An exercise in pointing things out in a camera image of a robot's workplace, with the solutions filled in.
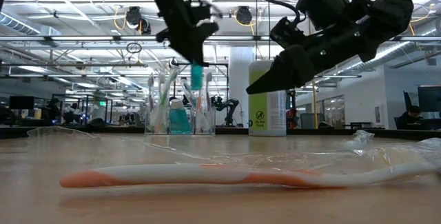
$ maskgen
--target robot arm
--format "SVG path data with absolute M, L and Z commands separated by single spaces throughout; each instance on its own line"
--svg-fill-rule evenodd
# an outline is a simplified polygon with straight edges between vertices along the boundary
M 226 125 L 228 127 L 234 126 L 233 124 L 233 114 L 234 114 L 234 110 L 236 109 L 237 105 L 239 105 L 239 100 L 237 99 L 230 99 L 226 102 L 222 102 L 222 98 L 221 97 L 212 97 L 212 105 L 214 107 L 216 107 L 217 111 L 222 111 L 225 108 L 229 108 L 228 109 L 228 113 L 227 113 L 227 117 L 225 117 L 225 122 Z
M 163 17 L 167 24 L 167 29 L 156 35 L 156 40 L 162 42 L 168 39 L 170 47 L 190 63 L 196 62 L 208 66 L 208 63 L 203 61 L 203 42 L 214 34 L 219 26 L 213 22 L 200 25 L 198 23 L 212 16 L 210 9 L 213 6 L 202 1 L 199 1 L 198 6 L 192 6 L 192 0 L 155 0 L 155 2 L 159 16 Z
M 412 0 L 299 0 L 296 7 L 290 6 L 321 31 L 307 37 L 297 28 L 300 18 L 281 19 L 270 37 L 285 50 L 269 72 L 247 88 L 248 94 L 301 87 L 356 55 L 369 61 L 381 43 L 407 29 L 413 12 Z

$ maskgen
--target fluorescent light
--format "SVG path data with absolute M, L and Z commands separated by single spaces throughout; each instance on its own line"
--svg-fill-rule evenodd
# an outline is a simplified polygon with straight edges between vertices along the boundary
M 112 41 L 113 37 L 109 36 L 97 36 L 97 37 L 51 37 L 53 41 Z
M 89 75 L 83 75 L 86 77 L 120 77 L 120 75 L 113 75 L 113 74 L 89 74 Z
M 156 36 L 151 35 L 151 36 L 146 36 L 146 35 L 126 35 L 126 36 L 122 36 L 119 37 L 122 41 L 155 41 L 156 40 Z
M 253 41 L 253 36 L 227 36 L 227 35 L 215 35 L 208 37 L 207 41 Z
M 121 83 L 124 83 L 125 85 L 132 85 L 132 82 L 129 79 L 126 79 L 125 77 L 119 77 L 116 78 L 116 80 L 120 81 Z
M 69 78 L 69 77 L 82 77 L 83 75 L 48 75 L 48 77 L 59 77 L 59 78 Z
M 77 85 L 82 86 L 82 87 L 86 87 L 86 88 L 97 88 L 97 85 L 93 85 L 91 83 L 77 83 Z
M 60 79 L 60 78 L 54 78 L 57 81 L 63 82 L 63 83 L 72 83 L 71 81 L 65 80 L 65 79 Z
M 44 77 L 41 74 L 9 74 L 9 77 Z
M 118 32 L 118 30 L 110 30 L 110 32 L 114 32 L 114 33 L 117 33 L 118 35 L 121 35 L 121 33 Z
M 19 68 L 24 70 L 29 70 L 31 72 L 41 72 L 41 73 L 47 72 L 47 70 L 35 66 L 19 66 Z
M 0 37 L 0 41 L 44 41 L 44 37 L 26 36 L 26 37 Z
M 328 79 L 357 79 L 360 78 L 360 75 L 325 75 L 325 76 L 316 76 L 316 78 L 324 78 L 323 80 Z

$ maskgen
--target table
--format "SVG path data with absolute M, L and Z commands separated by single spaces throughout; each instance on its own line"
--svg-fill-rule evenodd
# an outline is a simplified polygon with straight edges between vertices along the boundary
M 71 172 L 102 165 L 170 161 L 142 142 L 197 156 L 356 149 L 350 136 L 160 137 L 60 134 L 0 141 L 0 223 L 439 223 L 441 179 L 346 190 L 278 186 L 159 185 L 88 190 L 60 188 Z

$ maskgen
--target person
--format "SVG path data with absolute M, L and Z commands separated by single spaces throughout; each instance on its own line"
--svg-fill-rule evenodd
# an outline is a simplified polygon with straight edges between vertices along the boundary
M 409 128 L 409 124 L 417 123 L 420 119 L 422 119 L 421 110 L 418 106 L 411 106 L 409 108 L 409 111 L 406 111 L 400 116 L 397 121 L 397 129 L 398 130 L 408 130 L 408 129 L 414 129 Z
M 64 120 L 65 124 L 71 124 L 72 122 L 76 121 L 77 123 L 80 122 L 79 118 L 79 110 L 78 110 L 78 103 L 73 103 L 71 106 L 67 106 L 64 109 Z

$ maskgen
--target ceiling duct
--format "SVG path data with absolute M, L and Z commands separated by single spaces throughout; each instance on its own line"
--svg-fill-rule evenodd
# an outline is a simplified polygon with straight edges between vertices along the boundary
M 36 28 L 33 28 L 17 18 L 14 18 L 12 15 L 4 12 L 0 12 L 0 24 L 5 27 L 12 28 L 13 30 L 24 35 L 39 35 L 41 33 Z
M 416 33 L 416 36 L 438 36 L 438 35 L 441 35 L 441 18 L 437 18 L 435 21 L 431 21 L 428 24 L 419 27 L 418 32 Z M 400 42 L 395 45 L 391 45 L 382 51 L 378 51 L 377 56 L 374 59 L 366 63 L 357 63 L 353 66 L 350 66 L 344 70 L 339 71 L 338 74 L 372 69 L 376 66 L 392 61 L 405 54 L 415 52 L 417 49 L 418 49 L 418 45 L 416 42 L 412 42 L 412 41 Z
M 15 14 L 7 12 L 0 12 L 0 25 L 13 29 L 24 35 L 41 35 L 41 36 L 56 36 L 61 35 L 61 32 L 50 26 L 45 25 L 30 25 L 27 21 L 22 21 L 20 17 Z M 43 45 L 50 45 L 57 47 L 59 44 L 53 41 L 42 41 Z

